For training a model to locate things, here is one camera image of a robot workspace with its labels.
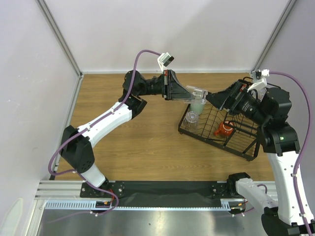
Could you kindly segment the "small clear glass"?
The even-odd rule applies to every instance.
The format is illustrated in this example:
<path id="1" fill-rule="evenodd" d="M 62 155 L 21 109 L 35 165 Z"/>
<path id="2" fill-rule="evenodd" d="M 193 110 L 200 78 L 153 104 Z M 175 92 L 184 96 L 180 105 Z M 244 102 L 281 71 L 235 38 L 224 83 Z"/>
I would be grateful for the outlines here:
<path id="1" fill-rule="evenodd" d="M 184 100 L 184 103 L 206 104 L 206 96 L 208 94 L 208 91 L 206 89 L 194 86 L 186 86 L 186 89 L 192 94 L 192 98 Z"/>
<path id="2" fill-rule="evenodd" d="M 262 88 L 261 90 L 258 91 L 258 99 L 259 99 L 260 101 L 262 101 L 262 99 L 263 99 L 263 97 L 264 97 L 266 91 L 267 91 L 266 88 Z"/>

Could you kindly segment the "green plastic cup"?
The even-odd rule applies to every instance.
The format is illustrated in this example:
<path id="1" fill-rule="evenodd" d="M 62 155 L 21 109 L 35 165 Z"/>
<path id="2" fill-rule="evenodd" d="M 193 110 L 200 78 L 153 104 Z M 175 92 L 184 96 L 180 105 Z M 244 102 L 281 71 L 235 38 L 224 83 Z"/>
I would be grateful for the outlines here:
<path id="1" fill-rule="evenodd" d="M 189 106 L 189 111 L 192 111 L 197 115 L 201 115 L 203 113 L 204 107 L 204 104 L 191 103 Z"/>

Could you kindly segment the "large clear faceted glass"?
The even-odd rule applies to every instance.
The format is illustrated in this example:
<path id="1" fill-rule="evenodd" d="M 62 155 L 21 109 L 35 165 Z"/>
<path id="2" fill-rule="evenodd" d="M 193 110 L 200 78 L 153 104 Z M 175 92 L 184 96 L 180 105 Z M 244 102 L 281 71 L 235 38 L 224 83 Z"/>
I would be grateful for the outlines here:
<path id="1" fill-rule="evenodd" d="M 197 130 L 198 122 L 199 115 L 194 111 L 188 111 L 183 121 L 183 127 L 185 128 L 185 130 L 188 130 L 189 132 L 194 132 Z"/>

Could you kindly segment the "orange black mug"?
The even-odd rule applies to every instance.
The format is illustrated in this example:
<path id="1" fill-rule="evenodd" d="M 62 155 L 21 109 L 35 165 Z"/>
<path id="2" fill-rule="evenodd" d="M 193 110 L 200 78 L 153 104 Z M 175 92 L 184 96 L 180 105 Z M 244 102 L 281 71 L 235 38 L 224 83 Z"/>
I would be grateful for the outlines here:
<path id="1" fill-rule="evenodd" d="M 219 127 L 217 128 L 217 130 L 214 132 L 215 136 L 222 136 L 222 137 L 229 137 L 234 128 L 234 122 L 226 120 L 226 121 L 222 121 L 219 124 Z"/>

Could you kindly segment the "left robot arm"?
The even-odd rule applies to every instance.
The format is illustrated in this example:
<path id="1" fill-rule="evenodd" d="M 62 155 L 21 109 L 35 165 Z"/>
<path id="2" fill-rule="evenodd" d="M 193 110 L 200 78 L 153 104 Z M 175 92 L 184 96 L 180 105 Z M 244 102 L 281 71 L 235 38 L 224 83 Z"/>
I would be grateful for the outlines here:
<path id="1" fill-rule="evenodd" d="M 147 104 L 142 99 L 144 95 L 161 95 L 165 100 L 194 98 L 173 70 L 164 70 L 160 76 L 151 79 L 131 70 L 125 74 L 122 96 L 108 111 L 78 128 L 70 125 L 63 132 L 59 154 L 91 184 L 91 191 L 98 197 L 107 194 L 108 180 L 96 166 L 93 149 L 107 134 L 143 111 Z"/>

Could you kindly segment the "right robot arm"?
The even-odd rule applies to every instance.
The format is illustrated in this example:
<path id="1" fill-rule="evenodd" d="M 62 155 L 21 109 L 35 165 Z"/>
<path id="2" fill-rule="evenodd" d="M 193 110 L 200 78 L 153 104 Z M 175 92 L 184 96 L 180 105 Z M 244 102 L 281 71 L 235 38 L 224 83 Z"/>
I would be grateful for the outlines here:
<path id="1" fill-rule="evenodd" d="M 229 176 L 226 191 L 229 196 L 243 196 L 261 215 L 262 226 L 269 236 L 313 235 L 315 217 L 304 191 L 298 160 L 302 155 L 298 135 L 287 123 L 292 103 L 289 93 L 279 87 L 267 88 L 262 100 L 252 91 L 256 83 L 241 80 L 225 90 L 209 93 L 207 101 L 218 110 L 242 114 L 257 125 L 257 140 L 271 164 L 277 201 L 264 193 L 245 173 Z"/>

